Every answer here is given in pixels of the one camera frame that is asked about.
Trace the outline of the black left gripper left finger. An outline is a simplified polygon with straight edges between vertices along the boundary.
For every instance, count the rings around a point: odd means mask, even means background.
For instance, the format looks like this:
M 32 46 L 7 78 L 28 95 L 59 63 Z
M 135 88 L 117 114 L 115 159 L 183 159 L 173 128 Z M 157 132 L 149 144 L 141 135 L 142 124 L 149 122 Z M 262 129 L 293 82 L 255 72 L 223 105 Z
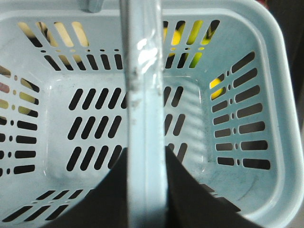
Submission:
M 46 228 L 126 228 L 127 148 L 106 177 L 83 200 Z

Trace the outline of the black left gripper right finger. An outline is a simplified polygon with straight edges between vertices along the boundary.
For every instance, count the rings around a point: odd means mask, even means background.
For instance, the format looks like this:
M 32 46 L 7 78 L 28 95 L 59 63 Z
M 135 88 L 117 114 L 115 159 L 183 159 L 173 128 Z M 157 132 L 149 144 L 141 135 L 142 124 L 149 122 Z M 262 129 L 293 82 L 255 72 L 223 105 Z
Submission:
M 253 228 L 207 192 L 183 167 L 169 146 L 165 147 L 168 179 L 168 228 Z

